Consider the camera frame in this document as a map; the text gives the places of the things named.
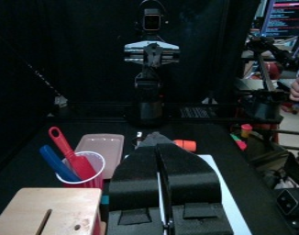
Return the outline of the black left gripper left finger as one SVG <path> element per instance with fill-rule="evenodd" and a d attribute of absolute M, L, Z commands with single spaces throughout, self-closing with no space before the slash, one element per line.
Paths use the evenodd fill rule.
<path fill-rule="evenodd" d="M 109 235 L 163 235 L 159 209 L 157 146 L 147 135 L 115 169 L 110 183 Z"/>

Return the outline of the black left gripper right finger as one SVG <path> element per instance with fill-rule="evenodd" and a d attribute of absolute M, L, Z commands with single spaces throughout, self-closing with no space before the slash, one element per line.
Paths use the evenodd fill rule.
<path fill-rule="evenodd" d="M 213 167 L 161 134 L 155 154 L 169 235 L 233 235 Z"/>

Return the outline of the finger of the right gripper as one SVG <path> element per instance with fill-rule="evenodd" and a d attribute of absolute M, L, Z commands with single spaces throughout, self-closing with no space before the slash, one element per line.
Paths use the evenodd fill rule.
<path fill-rule="evenodd" d="M 154 62 L 153 67 L 158 68 L 161 66 L 161 56 L 162 56 L 163 48 L 155 44 L 154 47 Z"/>
<path fill-rule="evenodd" d="M 147 67 L 153 67 L 153 62 L 154 62 L 154 53 L 153 53 L 153 43 L 150 43 L 145 48 L 143 48 L 143 65 Z"/>

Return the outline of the person's hand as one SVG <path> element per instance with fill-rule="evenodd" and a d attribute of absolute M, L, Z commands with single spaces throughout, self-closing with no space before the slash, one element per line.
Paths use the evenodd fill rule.
<path fill-rule="evenodd" d="M 291 101 L 299 102 L 299 78 L 291 84 L 291 94 L 290 94 Z"/>

